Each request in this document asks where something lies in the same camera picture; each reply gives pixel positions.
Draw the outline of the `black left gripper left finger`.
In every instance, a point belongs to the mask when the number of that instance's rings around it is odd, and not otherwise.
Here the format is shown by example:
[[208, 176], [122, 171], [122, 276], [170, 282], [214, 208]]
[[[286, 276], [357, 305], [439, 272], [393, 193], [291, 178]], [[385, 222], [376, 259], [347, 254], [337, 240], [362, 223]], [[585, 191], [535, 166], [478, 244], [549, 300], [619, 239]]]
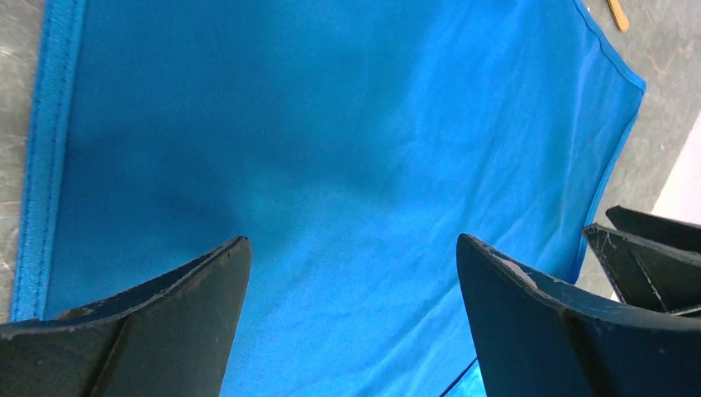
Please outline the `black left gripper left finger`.
[[1, 327], [4, 396], [216, 396], [250, 277], [235, 237], [110, 298]]

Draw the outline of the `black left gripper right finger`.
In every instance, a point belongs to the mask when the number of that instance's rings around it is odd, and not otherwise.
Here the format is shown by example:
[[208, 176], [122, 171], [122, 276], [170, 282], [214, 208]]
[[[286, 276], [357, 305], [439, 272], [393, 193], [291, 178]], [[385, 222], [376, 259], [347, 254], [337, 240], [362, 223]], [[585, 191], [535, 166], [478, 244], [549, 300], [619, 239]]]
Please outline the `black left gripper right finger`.
[[591, 294], [471, 235], [456, 267], [487, 395], [699, 395], [699, 320]]

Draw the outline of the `blue cloth napkin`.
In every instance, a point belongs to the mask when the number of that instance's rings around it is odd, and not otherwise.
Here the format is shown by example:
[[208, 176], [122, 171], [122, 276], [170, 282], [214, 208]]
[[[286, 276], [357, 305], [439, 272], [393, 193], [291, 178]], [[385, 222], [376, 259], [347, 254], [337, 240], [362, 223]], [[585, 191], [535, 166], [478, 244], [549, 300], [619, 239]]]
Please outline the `blue cloth napkin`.
[[580, 1], [49, 1], [10, 317], [250, 239], [225, 396], [482, 396], [472, 234], [572, 282], [646, 90]]

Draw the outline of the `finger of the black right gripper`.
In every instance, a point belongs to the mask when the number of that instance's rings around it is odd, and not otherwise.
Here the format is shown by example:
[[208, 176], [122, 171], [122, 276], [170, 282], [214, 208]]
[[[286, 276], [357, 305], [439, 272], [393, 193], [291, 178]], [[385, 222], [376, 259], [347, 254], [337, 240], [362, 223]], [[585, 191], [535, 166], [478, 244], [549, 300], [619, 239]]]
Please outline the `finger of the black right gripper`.
[[616, 206], [582, 231], [619, 301], [700, 317], [700, 226]]

